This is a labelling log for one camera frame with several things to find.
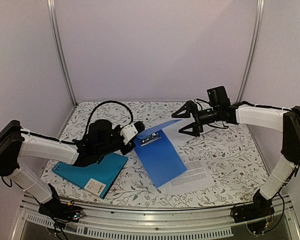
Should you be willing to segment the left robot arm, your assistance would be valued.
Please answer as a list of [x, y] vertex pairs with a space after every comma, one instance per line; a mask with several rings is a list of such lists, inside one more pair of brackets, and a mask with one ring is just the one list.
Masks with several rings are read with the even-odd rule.
[[21, 161], [21, 157], [57, 162], [55, 173], [101, 199], [105, 197], [127, 162], [126, 154], [136, 146], [138, 131], [132, 125], [112, 127], [108, 120], [97, 120], [82, 139], [65, 141], [31, 132], [12, 120], [0, 132], [0, 176], [6, 177], [31, 194], [53, 216], [64, 213], [54, 188], [45, 183]]

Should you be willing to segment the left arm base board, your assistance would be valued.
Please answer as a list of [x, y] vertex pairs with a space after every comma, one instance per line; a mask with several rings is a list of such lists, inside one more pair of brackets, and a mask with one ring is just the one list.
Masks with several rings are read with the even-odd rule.
[[64, 203], [59, 199], [51, 199], [47, 203], [40, 204], [38, 212], [63, 223], [78, 222], [85, 216], [82, 207], [75, 205], [75, 201]]

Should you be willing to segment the blue ring binder folder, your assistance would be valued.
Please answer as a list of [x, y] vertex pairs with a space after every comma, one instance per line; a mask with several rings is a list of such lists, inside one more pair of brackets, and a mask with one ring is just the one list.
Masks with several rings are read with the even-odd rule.
[[134, 150], [156, 188], [165, 185], [187, 170], [164, 132], [165, 128], [179, 121], [179, 119], [169, 120], [148, 128], [139, 133], [134, 140]]

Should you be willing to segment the right arm base board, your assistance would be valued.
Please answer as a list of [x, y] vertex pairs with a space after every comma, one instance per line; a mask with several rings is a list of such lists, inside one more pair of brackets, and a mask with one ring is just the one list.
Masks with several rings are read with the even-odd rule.
[[234, 205], [230, 210], [230, 216], [235, 223], [252, 221], [255, 219], [267, 217], [275, 213], [272, 201], [257, 201], [249, 204]]

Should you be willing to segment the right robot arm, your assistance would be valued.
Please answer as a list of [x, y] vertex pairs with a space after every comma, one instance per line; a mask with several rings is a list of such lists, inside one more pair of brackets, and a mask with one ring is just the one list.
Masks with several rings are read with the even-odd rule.
[[198, 137], [203, 127], [217, 122], [230, 125], [246, 125], [276, 133], [278, 143], [272, 147], [279, 152], [277, 160], [265, 183], [256, 191], [248, 213], [259, 218], [268, 210], [268, 202], [277, 195], [298, 173], [300, 168], [300, 106], [278, 107], [255, 104], [248, 101], [232, 103], [224, 86], [210, 88], [207, 91], [207, 108], [200, 109], [194, 100], [186, 101], [172, 113], [173, 118], [189, 119], [192, 123], [179, 129], [179, 133]]

